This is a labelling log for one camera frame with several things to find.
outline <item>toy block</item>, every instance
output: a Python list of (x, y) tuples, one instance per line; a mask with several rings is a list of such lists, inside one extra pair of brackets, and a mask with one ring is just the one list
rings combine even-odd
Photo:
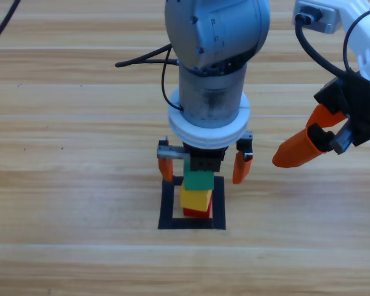
[(207, 209), (206, 212), (195, 211), (195, 210), (191, 210), (189, 208), (184, 208), (184, 216), (193, 217), (193, 218), (208, 219), (210, 217), (210, 213), (211, 213), (212, 199), (213, 199), (213, 197), (211, 197), (211, 199), (210, 199), (210, 203), (208, 204), (208, 209)]
[(186, 190), (213, 190), (213, 171), (191, 171), (191, 163), (184, 161), (184, 184)]
[(184, 183), (181, 186), (181, 208), (206, 212), (211, 200), (212, 190), (186, 190)]

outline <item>black cable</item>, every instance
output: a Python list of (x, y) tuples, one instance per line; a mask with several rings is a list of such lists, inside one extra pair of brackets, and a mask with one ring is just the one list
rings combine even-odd
[[(164, 64), (166, 60), (143, 60), (134, 64)], [(178, 66), (178, 60), (176, 59), (168, 59), (167, 65), (175, 65)]]
[(327, 71), (331, 72), (333, 75), (343, 79), (347, 80), (351, 83), (354, 83), (358, 85), (359, 87), (366, 89), (367, 91), (370, 92), (370, 81), (365, 79), (364, 77), (353, 74), (353, 73), (348, 73), (346, 71), (341, 70), (340, 68), (336, 67), (335, 65), (331, 64), (328, 60), (326, 60), (323, 56), (321, 56), (312, 46), (311, 44), (307, 41), (307, 39), (304, 36), (303, 32), (303, 26), (305, 24), (305, 20), (303, 18), (298, 18), (296, 20), (296, 25), (295, 25), (295, 32), (296, 32), (296, 37), (304, 49), (304, 51), (317, 63), (319, 64), (322, 68), (326, 69)]
[(347, 56), (348, 42), (350, 40), (351, 33), (353, 29), (355, 29), (356, 25), (359, 24), (359, 22), (365, 17), (367, 17), (368, 15), (370, 15), (370, 10), (362, 14), (360, 17), (358, 17), (348, 29), (347, 34), (345, 34), (344, 46), (343, 46), (343, 60), (344, 60), (344, 66), (348, 72), (356, 73), (355, 71), (351, 69), (350, 64), (348, 63), (348, 56)]
[(166, 96), (166, 91), (165, 91), (166, 66), (167, 66), (167, 62), (168, 62), (168, 57), (170, 56), (171, 48), (173, 48), (173, 47), (170, 45), (170, 48), (167, 50), (167, 55), (166, 55), (165, 63), (163, 65), (163, 71), (162, 71), (162, 93), (163, 93), (163, 97), (165, 98), (167, 104), (169, 104), (170, 106), (172, 106), (174, 109), (177, 109), (179, 111), (183, 111), (184, 109), (182, 107), (175, 106), (172, 102), (170, 102), (168, 100), (168, 98)]
[(118, 62), (118, 63), (115, 64), (115, 66), (117, 68), (122, 68), (122, 67), (127, 67), (127, 66), (130, 66), (130, 65), (134, 65), (134, 64), (142, 64), (142, 62), (145, 62), (147, 59), (150, 59), (151, 57), (155, 57), (158, 54), (162, 54), (165, 51), (168, 51), (169, 49), (171, 49), (171, 44), (167, 44), (166, 46), (161, 47), (161, 48), (157, 49), (156, 51), (152, 51), (148, 54), (144, 54), (144, 55), (142, 55), (140, 57), (137, 57), (135, 59), (127, 60), (125, 62)]
[(20, 0), (14, 0), (14, 3), (12, 3), (10, 9), (8, 10), (8, 13), (7, 13), (6, 17), (4, 17), (4, 20), (0, 24), (0, 35), (4, 31), (6, 26), (8, 25), (8, 23), (9, 23), (10, 19), (12, 18), (15, 10), (17, 10), (17, 7), (18, 7), (19, 3), (20, 3)]

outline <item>connector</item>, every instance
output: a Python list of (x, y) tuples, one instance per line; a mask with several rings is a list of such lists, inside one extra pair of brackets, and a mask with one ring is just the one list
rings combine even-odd
[(321, 9), (306, 6), (301, 9), (301, 11), (295, 16), (295, 21), (300, 19), (304, 20), (305, 25), (311, 25), (322, 18), (323, 14)]
[(330, 0), (296, 0), (293, 14), (294, 25), (296, 24), (295, 19), (297, 15), (299, 15), (298, 18), (306, 18), (307, 15), (304, 14), (310, 14), (307, 11), (307, 7), (312, 7), (314, 9), (320, 10), (323, 16), (320, 19), (315, 18), (319, 14), (319, 12), (317, 12), (315, 15), (312, 12), (311, 16), (314, 18), (314, 20), (310, 16), (308, 16), (308, 19), (305, 20), (305, 23), (311, 22), (311, 25), (304, 25), (304, 29), (309, 29), (325, 34), (335, 33), (342, 26), (342, 21), (340, 18), (340, 11), (338, 9), (329, 7), (329, 1)]

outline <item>wood grain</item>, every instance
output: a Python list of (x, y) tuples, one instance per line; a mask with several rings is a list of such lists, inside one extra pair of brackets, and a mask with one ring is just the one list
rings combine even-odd
[[(164, 1), (22, 0), (0, 38), (0, 296), (370, 296), (370, 142), (271, 163), (332, 77), (297, 42), (294, 1), (270, 4), (244, 88), (255, 161), (234, 186), (230, 147), (220, 173), (228, 230), (159, 231), (156, 144), (179, 143), (161, 66), (113, 65), (168, 43)], [(342, 31), (306, 34), (342, 67)]]

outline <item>black base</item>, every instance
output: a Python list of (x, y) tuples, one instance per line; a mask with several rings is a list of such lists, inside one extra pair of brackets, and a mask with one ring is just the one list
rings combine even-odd
[(182, 185), (183, 177), (173, 177), (173, 182), (162, 182), (162, 203), (158, 229), (220, 229), (226, 230), (224, 206), (224, 179), (215, 177), (212, 195), (212, 218), (173, 218), (174, 188)]

